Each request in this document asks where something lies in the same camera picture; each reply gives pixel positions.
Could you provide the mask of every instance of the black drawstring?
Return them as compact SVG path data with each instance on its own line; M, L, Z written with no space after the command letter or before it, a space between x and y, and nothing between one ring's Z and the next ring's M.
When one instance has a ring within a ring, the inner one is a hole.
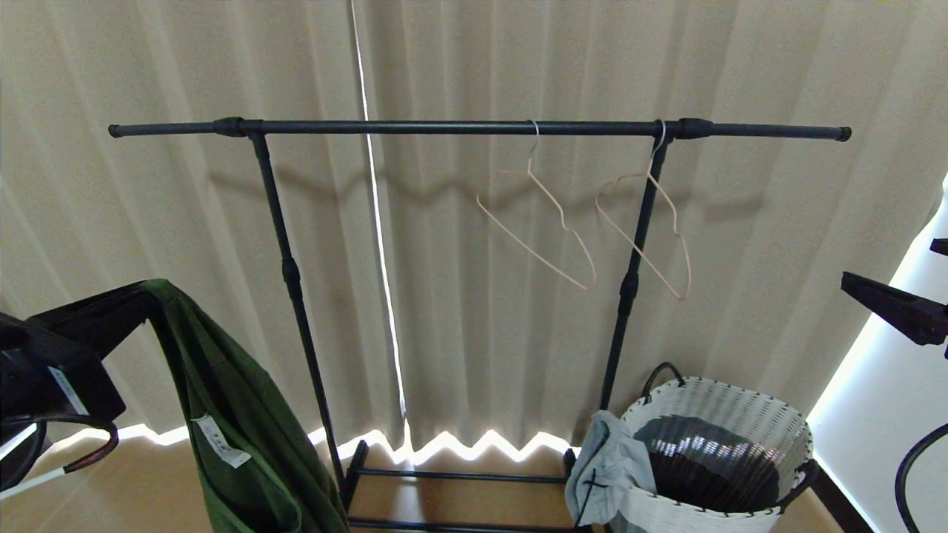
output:
M586 504L590 502L590 496L593 495L593 487L606 488L608 485L600 485L595 482L595 469L592 469L592 479L589 481L584 481L583 485L589 485L590 489L586 491L586 499L583 500L583 506L579 509L579 516L576 517L576 523L573 524L573 529L579 527L579 521L583 519L583 513L586 512Z

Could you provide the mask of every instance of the green garment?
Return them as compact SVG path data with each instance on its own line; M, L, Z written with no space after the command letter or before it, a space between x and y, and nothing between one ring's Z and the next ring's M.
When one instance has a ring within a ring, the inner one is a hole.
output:
M150 319L189 421L213 530L349 531L332 477L266 371L167 280L141 288L161 301ZM226 438L223 446L234 449L236 468L218 453L220 441L216 450L209 442L213 430L195 422L205 416Z

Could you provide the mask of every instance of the curtain fold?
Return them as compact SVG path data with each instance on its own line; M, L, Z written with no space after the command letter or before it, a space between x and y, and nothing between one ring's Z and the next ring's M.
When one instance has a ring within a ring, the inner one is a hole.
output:
M678 303L643 266L611 407L659 361L807 411L866 312L844 269L890 275L946 167L946 7L937 2L387 2L356 0L371 119L650 120L848 125L849 142L677 141L663 183L694 267ZM413 440L495 429L575 444L598 404L629 246L593 207L647 166L648 138L542 138L535 169L596 262L522 175L530 138L373 138ZM604 200L632 233L645 182ZM646 246L672 283L684 258L656 204Z
M345 2L4 6L3 280L27 316L165 277L321 427L249 141L112 139L109 123L359 119ZM403 424L381 296L365 140L269 139L337 438ZM106 361L121 425L183 424L154 335Z

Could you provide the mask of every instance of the white woven basket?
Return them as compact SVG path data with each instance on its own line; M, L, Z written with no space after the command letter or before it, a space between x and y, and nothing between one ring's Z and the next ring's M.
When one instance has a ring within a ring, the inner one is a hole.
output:
M664 368L673 370L677 379L650 393L652 381ZM683 427L680 426L671 431L677 440L663 439L661 435L649 438L646 441L649 452L669 457L680 454L724 478L749 480L749 483L755 473L761 471L755 469L755 465L766 460L771 474L775 469L779 476L777 500L753 512L726 513L633 488L622 503L622 514L647 533L765 533L774 527L787 505L813 482L819 471L812 459L812 435L803 414L768 395L713 379L682 377L670 363L655 369L643 396L622 416L632 434L649 422L652 422L649 426L652 431L665 423L681 424L683 419L699 419L751 444L725 446L714 435L707 434L682 439Z

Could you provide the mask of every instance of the white label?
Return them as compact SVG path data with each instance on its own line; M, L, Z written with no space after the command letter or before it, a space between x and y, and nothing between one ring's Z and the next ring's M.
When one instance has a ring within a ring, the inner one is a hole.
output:
M221 428L209 414L205 414L193 421L197 422L198 427L201 428L201 432L203 432L205 438L208 439L208 444L210 444L210 447L214 449L214 453L217 453L217 456L220 457L222 461L237 468L250 460L250 454L246 451L230 447L228 440L224 438L224 434L221 433Z
M78 414L89 415L88 410L85 409L85 405L82 404L82 400L79 399L79 395L76 394L76 389L72 388L72 383L69 382L69 379L66 378L62 370L53 367L47 367L49 373L53 375L53 379L59 383L60 389L63 390L63 394L66 399L69 400L69 403L72 404L72 408L76 410Z

